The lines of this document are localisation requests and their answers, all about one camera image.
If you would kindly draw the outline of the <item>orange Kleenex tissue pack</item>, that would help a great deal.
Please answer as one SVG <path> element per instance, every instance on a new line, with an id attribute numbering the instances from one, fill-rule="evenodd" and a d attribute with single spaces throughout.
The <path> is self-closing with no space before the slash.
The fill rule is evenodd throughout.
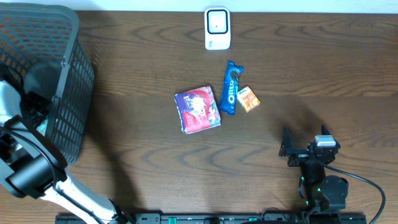
<path id="1" fill-rule="evenodd" d="M 237 98 L 247 113 L 259 106 L 261 103 L 249 86 L 245 86 L 242 90 L 239 90 Z"/>

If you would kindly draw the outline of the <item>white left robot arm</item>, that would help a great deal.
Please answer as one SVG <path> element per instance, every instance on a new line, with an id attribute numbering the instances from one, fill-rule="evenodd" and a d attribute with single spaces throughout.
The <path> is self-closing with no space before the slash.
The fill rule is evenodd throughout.
<path id="1" fill-rule="evenodd" d="M 135 223 L 110 199 L 76 179 L 60 151 L 27 121 L 21 96 L 1 81 L 1 132 L 20 145 L 15 152 L 1 148 L 1 185 L 16 197 L 30 196 L 58 204 L 86 223 Z"/>

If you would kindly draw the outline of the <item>teal snack packet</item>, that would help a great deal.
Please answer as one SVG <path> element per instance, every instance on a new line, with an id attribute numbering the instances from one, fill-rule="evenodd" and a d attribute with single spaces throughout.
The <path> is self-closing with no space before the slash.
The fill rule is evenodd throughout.
<path id="1" fill-rule="evenodd" d="M 43 136 L 45 136 L 46 130 L 47 130 L 47 125 L 48 125 L 48 120 L 45 119 L 42 121 L 42 123 L 40 125 L 38 125 L 36 127 L 36 130 L 42 134 Z"/>

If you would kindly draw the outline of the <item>blue Oreo cookie pack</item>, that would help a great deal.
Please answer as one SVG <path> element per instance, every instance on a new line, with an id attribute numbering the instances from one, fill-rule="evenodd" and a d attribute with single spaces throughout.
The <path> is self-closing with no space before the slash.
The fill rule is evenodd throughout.
<path id="1" fill-rule="evenodd" d="M 220 110 L 226 114 L 235 115 L 239 78 L 243 71 L 244 67 L 228 62 L 220 99 Z"/>

